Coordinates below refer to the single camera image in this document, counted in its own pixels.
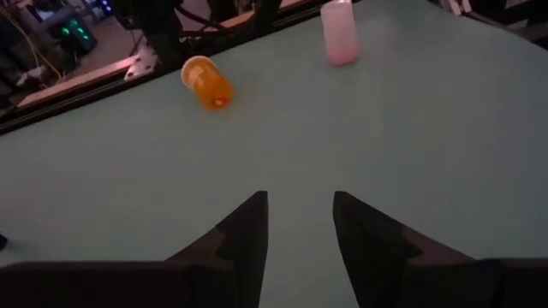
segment cable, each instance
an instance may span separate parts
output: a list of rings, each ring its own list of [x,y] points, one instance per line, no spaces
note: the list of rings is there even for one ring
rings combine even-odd
[[[178,10],[179,13],[181,13],[183,16],[187,17],[188,19],[191,19],[193,21],[197,21],[197,22],[199,22],[201,24],[204,24],[206,26],[209,26],[209,27],[214,27],[219,31],[226,31],[226,27],[224,27],[223,25],[218,24],[214,21],[209,21],[209,20],[207,20],[203,17],[200,17],[196,14],[190,13],[187,10],[183,9],[181,6],[176,6],[175,9]]]
[[[55,74],[57,75],[57,78],[58,80],[56,81],[56,83],[59,83],[60,81],[63,81],[64,80],[64,77],[61,73],[59,73],[59,71],[48,61],[48,59],[40,52],[40,50],[36,47],[36,45],[34,45],[33,41],[27,36],[27,34],[25,33],[25,31],[21,28],[21,26],[19,25],[19,23],[14,20],[10,15],[9,13],[2,7],[0,7],[0,13],[2,13],[2,15],[4,15],[4,17],[9,21],[9,23],[11,23],[17,30],[19,30],[19,32],[21,32],[21,34],[23,35],[23,37],[27,40],[27,43],[28,43],[28,46],[30,48],[30,51],[33,53],[34,55],[34,59],[37,63],[37,65],[39,66],[39,61],[38,61],[38,58],[36,57],[36,54],[38,53],[38,55],[42,58],[42,60],[44,60],[44,62],[51,68],[51,70],[53,70],[55,72]]]

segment pink cylinder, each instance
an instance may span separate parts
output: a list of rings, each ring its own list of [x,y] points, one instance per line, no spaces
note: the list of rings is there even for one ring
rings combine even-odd
[[[360,53],[358,35],[349,0],[334,0],[320,10],[327,58],[333,65],[354,62]]]

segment tabletop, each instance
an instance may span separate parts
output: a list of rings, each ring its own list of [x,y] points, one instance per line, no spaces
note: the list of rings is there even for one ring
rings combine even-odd
[[[175,72],[2,136],[0,264],[166,259],[258,190],[263,307],[357,306],[336,190],[475,258],[548,256],[548,53],[426,1],[354,15],[346,67],[319,18],[214,56],[222,112]]]

